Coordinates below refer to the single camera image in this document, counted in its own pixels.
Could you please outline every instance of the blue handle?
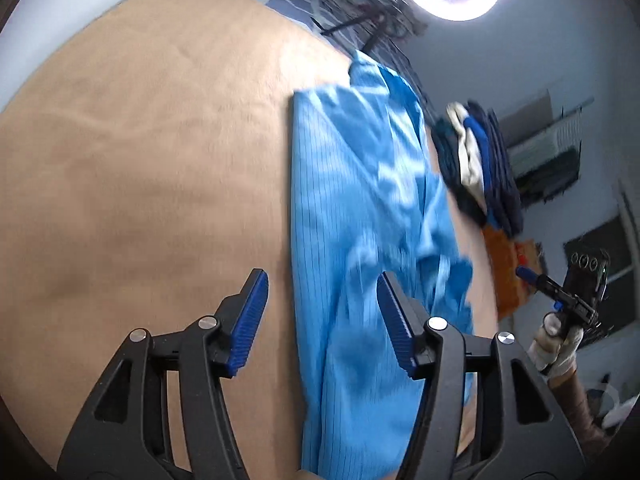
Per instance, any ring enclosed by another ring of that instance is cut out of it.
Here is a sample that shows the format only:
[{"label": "blue handle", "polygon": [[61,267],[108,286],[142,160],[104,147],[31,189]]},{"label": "blue handle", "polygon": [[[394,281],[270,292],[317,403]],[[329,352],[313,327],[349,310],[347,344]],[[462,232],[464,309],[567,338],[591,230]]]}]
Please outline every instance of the blue handle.
[{"label": "blue handle", "polygon": [[529,269],[529,267],[522,265],[516,267],[516,276],[524,282],[529,283],[531,286],[536,286],[536,283],[538,282],[538,275],[533,270]]}]

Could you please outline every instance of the metal screw cap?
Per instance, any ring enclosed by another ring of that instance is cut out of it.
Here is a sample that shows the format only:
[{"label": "metal screw cap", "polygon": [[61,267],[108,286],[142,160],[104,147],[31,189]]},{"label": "metal screw cap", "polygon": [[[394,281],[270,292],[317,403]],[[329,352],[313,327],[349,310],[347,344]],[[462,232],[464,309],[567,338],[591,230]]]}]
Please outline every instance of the metal screw cap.
[{"label": "metal screw cap", "polygon": [[131,339],[134,343],[142,341],[145,337],[146,330],[144,330],[143,328],[137,328],[129,334],[129,339]]},{"label": "metal screw cap", "polygon": [[199,320],[198,326],[203,330],[215,328],[218,326],[218,320],[213,316],[205,316]]},{"label": "metal screw cap", "polygon": [[511,332],[500,332],[498,334],[498,341],[500,341],[502,344],[510,345],[516,341],[516,338]]},{"label": "metal screw cap", "polygon": [[444,330],[447,327],[447,320],[441,317],[430,317],[427,323],[434,330]]}]

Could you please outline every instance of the light blue garment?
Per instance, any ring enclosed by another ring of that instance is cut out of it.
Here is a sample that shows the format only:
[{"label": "light blue garment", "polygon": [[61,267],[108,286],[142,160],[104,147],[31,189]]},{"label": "light blue garment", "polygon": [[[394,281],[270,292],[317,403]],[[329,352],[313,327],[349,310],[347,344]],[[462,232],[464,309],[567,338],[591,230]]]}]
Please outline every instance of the light blue garment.
[{"label": "light blue garment", "polygon": [[[291,251],[307,403],[302,468],[374,480],[398,468],[423,381],[396,361],[376,300],[384,270],[464,332],[471,265],[431,173],[418,99],[357,53],[351,85],[296,92]],[[470,381],[466,385],[468,396]]]}]

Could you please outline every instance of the tan table surface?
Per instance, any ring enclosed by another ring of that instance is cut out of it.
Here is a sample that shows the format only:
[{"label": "tan table surface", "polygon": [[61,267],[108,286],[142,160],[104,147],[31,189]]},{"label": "tan table surface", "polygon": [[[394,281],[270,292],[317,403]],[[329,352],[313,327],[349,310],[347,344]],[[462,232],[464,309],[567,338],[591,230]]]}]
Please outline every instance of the tan table surface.
[{"label": "tan table surface", "polygon": [[[346,84],[348,65],[253,0],[126,0],[0,114],[0,392],[49,463],[130,330],[181,330],[263,267],[270,297],[254,348],[223,389],[252,479],[297,469],[289,99]],[[491,336],[482,236],[450,209],[474,263],[476,330]],[[172,423],[175,395],[172,381]]]}]

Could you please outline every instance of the glove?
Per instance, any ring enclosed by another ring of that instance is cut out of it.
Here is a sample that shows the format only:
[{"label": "glove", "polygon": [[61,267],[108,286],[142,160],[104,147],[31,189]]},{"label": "glove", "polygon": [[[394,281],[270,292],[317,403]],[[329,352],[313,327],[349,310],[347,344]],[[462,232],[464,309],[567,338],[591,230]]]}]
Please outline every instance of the glove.
[{"label": "glove", "polygon": [[566,339],[562,341],[558,337],[561,325],[555,312],[546,314],[527,352],[538,371],[552,365],[548,374],[550,379],[575,369],[575,351],[584,335],[582,327],[572,326]]}]

